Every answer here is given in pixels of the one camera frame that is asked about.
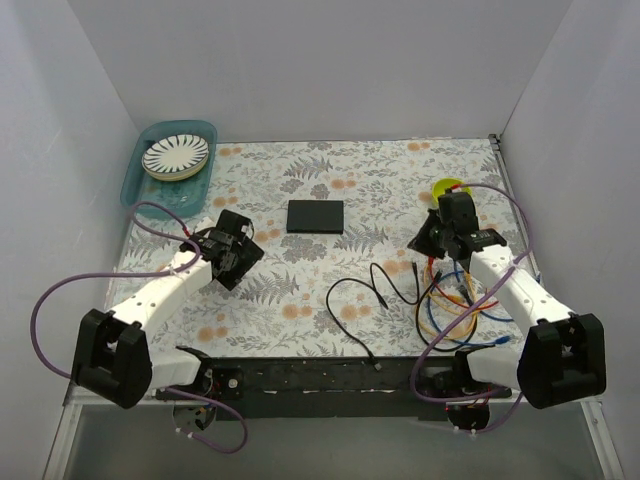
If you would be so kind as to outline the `black network switch box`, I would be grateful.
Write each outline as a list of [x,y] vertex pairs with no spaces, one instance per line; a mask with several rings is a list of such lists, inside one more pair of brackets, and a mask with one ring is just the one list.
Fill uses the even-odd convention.
[[286,230],[296,234],[342,234],[344,202],[341,200],[290,200]]

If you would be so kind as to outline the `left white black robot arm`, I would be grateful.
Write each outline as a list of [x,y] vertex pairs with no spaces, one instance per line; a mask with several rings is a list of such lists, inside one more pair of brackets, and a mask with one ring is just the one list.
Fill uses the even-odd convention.
[[173,387],[193,400],[213,389],[212,359],[191,348],[152,353],[155,333],[196,292],[212,282],[231,291],[264,256],[245,234],[214,227],[182,243],[168,266],[129,299],[82,318],[71,380],[112,403],[135,406],[150,389]]

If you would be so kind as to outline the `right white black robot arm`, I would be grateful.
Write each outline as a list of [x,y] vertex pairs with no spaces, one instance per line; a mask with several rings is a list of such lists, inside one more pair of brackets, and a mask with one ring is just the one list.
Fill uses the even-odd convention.
[[578,314],[555,299],[520,268],[506,240],[481,230],[469,215],[457,231],[430,210],[409,248],[434,258],[446,256],[491,291],[524,337],[521,352],[508,347],[471,347],[458,351],[448,373],[436,375],[441,391],[475,397],[488,384],[523,393],[544,409],[606,389],[604,327],[593,314]]

